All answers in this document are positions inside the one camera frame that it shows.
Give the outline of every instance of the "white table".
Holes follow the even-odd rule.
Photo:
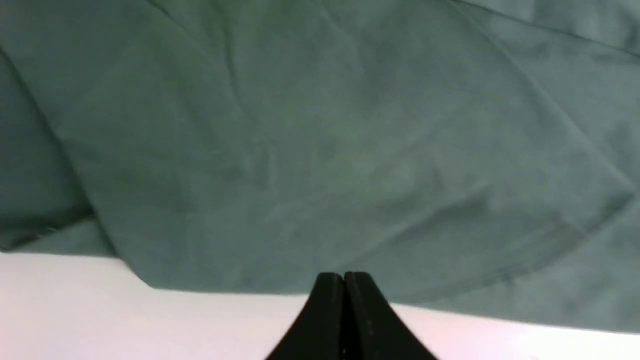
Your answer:
[[[121,261],[0,254],[0,359],[263,360],[306,297],[149,288]],[[441,360],[640,359],[640,336],[394,306]]]

